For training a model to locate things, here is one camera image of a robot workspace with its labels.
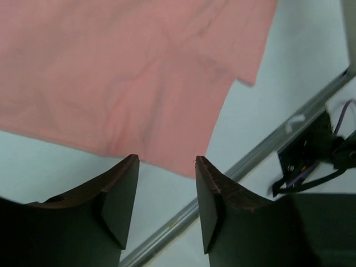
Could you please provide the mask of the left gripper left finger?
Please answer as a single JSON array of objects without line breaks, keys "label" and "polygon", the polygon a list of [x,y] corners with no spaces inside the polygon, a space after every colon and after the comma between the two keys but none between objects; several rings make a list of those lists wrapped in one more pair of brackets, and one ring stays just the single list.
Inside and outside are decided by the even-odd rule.
[{"label": "left gripper left finger", "polygon": [[140,160],[45,202],[1,199],[2,266],[118,266],[126,248]]}]

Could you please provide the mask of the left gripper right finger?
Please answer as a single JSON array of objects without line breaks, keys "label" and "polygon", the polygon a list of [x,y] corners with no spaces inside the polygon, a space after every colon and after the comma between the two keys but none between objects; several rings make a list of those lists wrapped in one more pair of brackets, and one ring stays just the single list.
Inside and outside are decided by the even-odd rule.
[{"label": "left gripper right finger", "polygon": [[268,200],[196,158],[204,253],[211,266],[354,266],[355,196]]}]

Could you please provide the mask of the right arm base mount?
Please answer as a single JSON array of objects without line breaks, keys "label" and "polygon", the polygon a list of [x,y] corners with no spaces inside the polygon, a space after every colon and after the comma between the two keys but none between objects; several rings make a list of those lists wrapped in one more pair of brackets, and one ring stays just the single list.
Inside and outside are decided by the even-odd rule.
[{"label": "right arm base mount", "polygon": [[[335,128],[330,115],[323,112],[310,126],[280,154],[283,177],[275,182],[272,195],[294,194],[324,184],[349,169],[355,168],[355,136],[338,135],[345,116],[342,111]],[[331,164],[335,172],[306,182],[306,178],[321,163]]]}]

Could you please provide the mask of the pink polo shirt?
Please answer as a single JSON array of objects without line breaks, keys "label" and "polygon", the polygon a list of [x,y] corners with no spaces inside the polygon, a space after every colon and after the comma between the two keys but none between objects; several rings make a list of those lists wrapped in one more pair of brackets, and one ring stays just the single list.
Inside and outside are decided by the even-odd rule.
[{"label": "pink polo shirt", "polygon": [[277,1],[2,1],[1,129],[195,176]]}]

